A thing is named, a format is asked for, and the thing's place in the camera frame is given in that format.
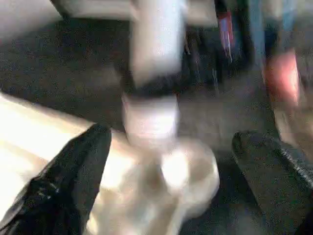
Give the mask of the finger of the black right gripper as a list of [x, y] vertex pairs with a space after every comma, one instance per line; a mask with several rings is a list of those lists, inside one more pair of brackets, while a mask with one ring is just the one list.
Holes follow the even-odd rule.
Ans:
[[162, 97], [179, 93], [184, 88], [181, 73], [153, 77], [152, 80], [136, 85], [129, 70], [119, 70], [120, 84], [125, 94], [135, 97]]

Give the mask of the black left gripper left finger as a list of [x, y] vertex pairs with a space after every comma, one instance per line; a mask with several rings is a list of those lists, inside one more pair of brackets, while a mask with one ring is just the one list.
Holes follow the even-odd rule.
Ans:
[[99, 124], [71, 139], [22, 188], [0, 222], [2, 235], [81, 235], [99, 192], [112, 141]]

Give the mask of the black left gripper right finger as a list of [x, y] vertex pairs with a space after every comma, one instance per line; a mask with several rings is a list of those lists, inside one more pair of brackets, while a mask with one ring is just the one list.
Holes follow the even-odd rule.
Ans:
[[278, 138], [237, 132], [234, 159], [276, 235], [313, 233], [313, 164]]

